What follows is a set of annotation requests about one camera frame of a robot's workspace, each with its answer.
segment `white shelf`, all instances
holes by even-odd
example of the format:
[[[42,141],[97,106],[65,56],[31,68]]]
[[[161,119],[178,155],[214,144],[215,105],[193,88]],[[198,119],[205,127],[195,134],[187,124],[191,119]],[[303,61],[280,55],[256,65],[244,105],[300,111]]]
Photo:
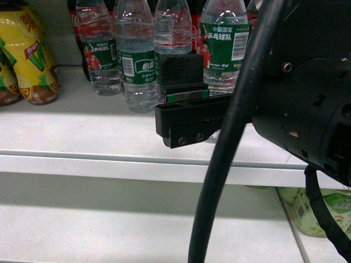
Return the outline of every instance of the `white shelf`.
[[[203,182],[213,144],[171,150],[155,132],[153,112],[129,111],[123,94],[96,95],[80,67],[61,74],[56,102],[1,108],[0,172]],[[305,166],[248,124],[227,183],[303,187]],[[323,188],[345,188],[320,177]]]
[[[186,262],[201,184],[0,174],[0,261]],[[225,187],[206,262],[303,263],[274,188]]]

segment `lower shelf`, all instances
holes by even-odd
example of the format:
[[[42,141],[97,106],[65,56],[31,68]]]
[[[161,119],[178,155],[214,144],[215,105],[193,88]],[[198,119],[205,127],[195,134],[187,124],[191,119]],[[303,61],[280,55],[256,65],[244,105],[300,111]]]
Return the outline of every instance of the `lower shelf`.
[[[186,262],[201,184],[0,174],[0,260]],[[206,262],[303,262],[274,188],[227,185]]]

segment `product label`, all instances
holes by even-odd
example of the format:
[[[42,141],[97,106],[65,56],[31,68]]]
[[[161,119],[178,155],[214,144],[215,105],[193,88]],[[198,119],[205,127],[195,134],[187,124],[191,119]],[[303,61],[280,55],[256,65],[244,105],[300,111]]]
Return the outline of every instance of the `product label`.
[[[0,90],[20,95],[15,72],[10,67],[5,54],[0,49]]]
[[[70,16],[71,16],[71,22],[72,22],[72,27],[75,32],[76,38],[80,39],[79,36],[79,30],[78,30],[78,23],[77,23],[77,11],[75,10],[69,10],[70,11]],[[109,14],[111,16],[111,19],[114,18],[114,13],[113,11],[109,11]]]
[[[201,15],[191,15],[191,21],[193,22],[193,28],[191,32],[193,33],[191,37],[191,42],[193,44],[192,50],[195,51],[197,47],[197,39],[198,39],[198,30],[200,26],[200,18]]]
[[[122,76],[123,81],[133,84],[153,82],[155,76],[155,52],[123,52]]]
[[[324,196],[324,200],[338,214],[351,212],[351,196],[334,193]]]
[[[0,12],[3,24],[0,48],[9,59],[23,97],[32,104],[47,104],[57,98],[58,80],[41,27],[29,8],[18,12]]]
[[[104,42],[82,42],[88,68],[110,70],[117,66],[117,48],[114,39]]]
[[[203,55],[203,67],[219,76],[240,70],[250,30],[251,24],[200,23],[198,53]]]
[[[156,74],[156,83],[159,84],[160,83],[160,64],[161,64],[161,60],[164,59],[165,57],[167,57],[169,55],[166,54],[160,54],[155,52],[155,74]]]
[[[15,72],[0,49],[0,106],[6,106],[22,99]]]
[[[255,28],[256,28],[256,25],[257,25],[257,16],[258,16],[258,12],[257,13],[247,12],[247,20],[249,22],[251,22],[251,24],[252,24],[251,32],[255,31]]]

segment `plastic water bottle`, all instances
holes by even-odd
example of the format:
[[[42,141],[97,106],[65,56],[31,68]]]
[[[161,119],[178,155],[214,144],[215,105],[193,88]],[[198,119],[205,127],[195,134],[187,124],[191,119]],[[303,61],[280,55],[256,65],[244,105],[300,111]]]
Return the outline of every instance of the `plastic water bottle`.
[[[200,19],[199,53],[210,95],[232,93],[251,25],[243,0],[210,0]]]
[[[90,81],[101,96],[121,90],[111,17],[103,0],[77,0],[77,24]]]
[[[128,107],[136,113],[149,112],[157,103],[157,93],[154,25],[147,1],[119,0],[115,29]]]
[[[191,52],[192,22],[186,0],[159,0],[155,11],[156,88],[160,100],[160,61]]]

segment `black cable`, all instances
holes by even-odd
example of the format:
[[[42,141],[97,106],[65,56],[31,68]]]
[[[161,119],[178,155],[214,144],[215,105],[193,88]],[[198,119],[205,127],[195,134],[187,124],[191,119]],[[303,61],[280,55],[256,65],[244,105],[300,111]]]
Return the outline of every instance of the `black cable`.
[[[188,263],[205,262],[217,205],[234,154],[251,113],[266,55],[286,0],[264,1],[203,183],[191,233]]]
[[[305,176],[306,194],[319,226],[325,231],[327,238],[333,243],[338,253],[346,259],[348,263],[351,263],[351,241],[335,222],[324,203],[316,170],[310,165],[307,166]]]

